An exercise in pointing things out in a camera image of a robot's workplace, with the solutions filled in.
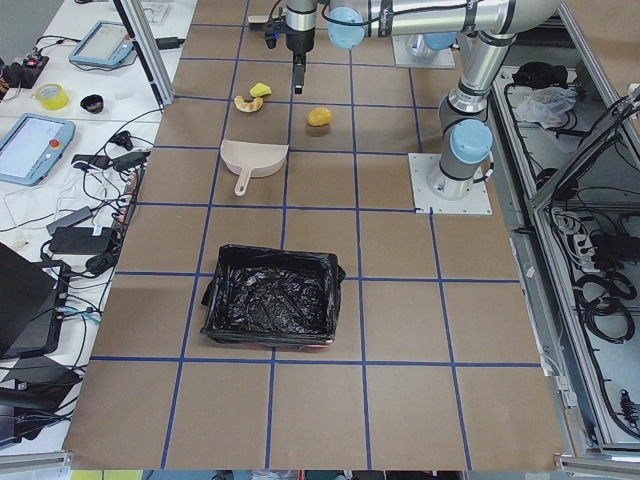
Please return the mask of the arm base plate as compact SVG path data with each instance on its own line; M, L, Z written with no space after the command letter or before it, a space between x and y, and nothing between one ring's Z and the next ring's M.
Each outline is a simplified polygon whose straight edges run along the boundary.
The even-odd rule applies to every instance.
M454 69L456 32L393 37L395 65L402 68Z
M491 215L482 168L478 166L471 179L453 180L441 171L440 158L440 154L408 155L414 211L435 215Z

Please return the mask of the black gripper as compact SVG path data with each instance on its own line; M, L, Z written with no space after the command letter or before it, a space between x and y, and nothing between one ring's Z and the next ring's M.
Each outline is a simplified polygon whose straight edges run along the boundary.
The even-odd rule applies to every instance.
M276 1L265 23L265 41L270 49L280 35L286 36L292 53L308 53L314 47L316 30L316 0ZM306 54L293 55L293 91L303 93L306 74Z

